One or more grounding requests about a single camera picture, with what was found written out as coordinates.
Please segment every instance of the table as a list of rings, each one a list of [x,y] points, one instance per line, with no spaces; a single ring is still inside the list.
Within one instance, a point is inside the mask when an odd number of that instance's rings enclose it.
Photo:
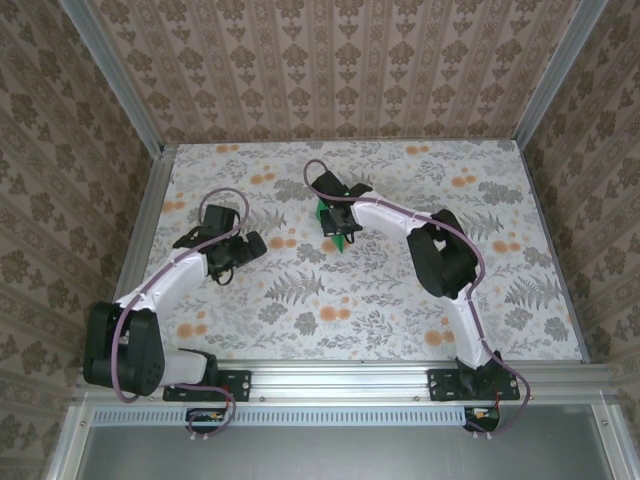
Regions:
[[[458,216],[487,262],[478,303],[504,357],[583,358],[525,167],[508,140],[180,145],[147,273],[196,224],[201,197],[220,186],[247,194],[245,233],[260,232],[269,251],[230,285],[208,281],[185,297],[161,325],[165,345],[223,359],[455,357],[449,320],[419,285],[406,244],[368,230],[340,253],[322,236],[317,198],[302,180],[312,158],[348,186],[370,184],[410,208]],[[212,201],[242,204],[228,193]]]

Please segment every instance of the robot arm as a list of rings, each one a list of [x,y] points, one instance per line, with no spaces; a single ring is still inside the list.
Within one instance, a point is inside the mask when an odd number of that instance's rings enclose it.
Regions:
[[[463,234],[455,215],[444,209],[429,214],[400,207],[368,185],[357,184],[349,189],[329,170],[310,186],[326,207],[319,212],[325,236],[341,235],[353,243],[356,232],[371,227],[406,241],[420,284],[431,295],[442,298],[455,336],[458,368],[457,372],[439,371],[437,381],[430,374],[432,399],[495,398],[496,390],[503,392],[505,398],[519,398],[517,387],[509,394],[503,388],[509,387],[515,377],[504,369],[500,353],[481,334],[486,331],[482,317],[472,311],[469,302],[478,258],[458,235],[419,218],[431,218]]]
[[[374,191],[368,192],[367,197],[384,199]],[[420,283],[432,295],[442,297],[442,303],[449,318],[449,325],[451,325],[456,339],[458,360],[472,369],[486,365],[491,360],[491,356],[480,342],[480,335],[471,314],[469,302],[466,299],[467,290],[471,286],[470,282],[461,290],[456,291],[458,289],[456,285],[446,291],[446,287],[443,288],[437,284],[436,277],[439,276],[440,272],[437,271],[437,266],[434,268],[434,264],[438,263],[440,259],[442,259],[443,263],[451,262],[449,265],[443,265],[441,269],[441,276],[447,275],[448,272],[445,270],[449,266],[455,266],[453,263],[453,254],[455,254],[456,257],[461,257],[460,263],[463,263],[463,268],[472,270],[477,262],[469,256],[469,252],[464,251],[464,247],[460,245],[452,245],[445,247],[451,249],[451,252],[441,254],[440,251],[437,251],[431,235],[425,234],[425,231],[429,229],[427,222],[418,220],[413,215],[401,214],[383,205],[358,201],[351,205],[351,212],[356,223],[363,228],[375,228],[390,238],[408,242]],[[415,213],[428,217],[432,216],[432,214],[426,212]],[[462,228],[450,212],[440,212],[438,216],[445,217],[440,219],[462,231]],[[472,281],[475,279],[475,275],[473,275],[473,279],[471,276],[469,271],[467,272],[467,277],[463,278],[463,280]]]
[[[164,350],[159,322],[207,276],[220,285],[233,278],[233,271],[267,251],[257,232],[244,240],[239,235],[191,254],[184,254],[208,240],[229,232],[238,216],[233,209],[210,205],[202,226],[180,238],[158,269],[167,270],[152,288],[142,294],[143,286],[114,303],[99,302],[89,314],[83,375],[88,383],[112,386],[111,348],[115,324],[123,309],[140,295],[129,313],[118,346],[118,380],[123,391],[149,395],[156,388],[175,384],[216,384],[215,356],[184,349]],[[220,279],[229,275],[226,283]]]

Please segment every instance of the patterned wallpaper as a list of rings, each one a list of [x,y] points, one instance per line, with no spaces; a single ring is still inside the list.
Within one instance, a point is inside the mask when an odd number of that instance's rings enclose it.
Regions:
[[[165,345],[218,358],[443,360],[456,356],[446,303],[416,279],[406,242],[373,228],[337,251],[303,183],[321,158],[346,185],[371,185],[409,208],[454,212],[482,250],[487,276],[477,307],[507,360],[579,360],[575,319],[558,281],[515,142],[354,141],[181,145],[147,274],[197,222],[211,185],[246,192],[246,231],[269,252],[237,269],[225,287],[205,282],[163,321]],[[313,180],[322,172],[314,167]],[[242,211],[236,195],[211,199]]]
[[[525,155],[590,352],[640,425],[640,2],[609,1]]]
[[[150,159],[56,1],[0,2],[0,478],[44,471]]]
[[[92,0],[166,142],[509,137],[578,0]]]

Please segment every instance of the black mounting bracket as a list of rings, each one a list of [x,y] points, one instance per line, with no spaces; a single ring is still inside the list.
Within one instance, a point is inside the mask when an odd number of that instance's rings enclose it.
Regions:
[[[250,370],[218,370],[215,355],[199,352],[207,357],[207,370],[198,386],[214,386],[226,390],[236,402],[248,402],[251,394]],[[218,392],[206,390],[186,390],[179,387],[165,387],[162,394],[165,402],[224,402],[226,397]]]
[[[180,237],[173,244],[173,248],[194,248],[202,245],[208,240],[229,232],[236,218],[240,218],[240,214],[233,208],[209,205],[205,210],[202,225],[192,228],[189,233]],[[200,250],[200,253],[207,257],[209,275],[219,285],[227,285],[231,282],[235,268],[267,252],[267,246],[258,232],[249,232],[246,237],[247,239],[244,240],[238,233]],[[230,277],[221,282],[220,279],[225,272],[230,272]]]
[[[346,199],[353,198],[353,201],[332,201],[320,198],[322,203],[327,206],[327,210],[320,212],[320,224],[324,236],[344,235],[348,243],[353,243],[354,233],[362,231],[362,226],[358,225],[353,217],[351,204],[357,201],[362,194],[373,189],[363,183],[358,183],[349,189],[330,170],[320,175],[311,186],[325,195],[345,197]]]
[[[493,407],[465,407],[464,418],[467,423],[462,428],[468,432],[478,432],[471,422],[485,432],[493,432],[500,423],[500,408],[497,403]]]
[[[212,433],[218,429],[224,419],[225,408],[188,408],[184,415],[185,423],[208,423],[211,425],[192,425],[191,429],[200,435]]]
[[[427,370],[427,386],[436,402],[519,400],[518,379],[494,359],[476,370],[456,359],[458,368]]]

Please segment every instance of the wall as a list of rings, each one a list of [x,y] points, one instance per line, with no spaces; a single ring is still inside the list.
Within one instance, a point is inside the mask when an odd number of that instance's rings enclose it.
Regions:
[[[578,0],[92,0],[166,142],[508,137]]]
[[[0,478],[55,448],[149,163],[57,2],[0,2]]]
[[[608,2],[525,156],[593,360],[638,426],[640,2]]]

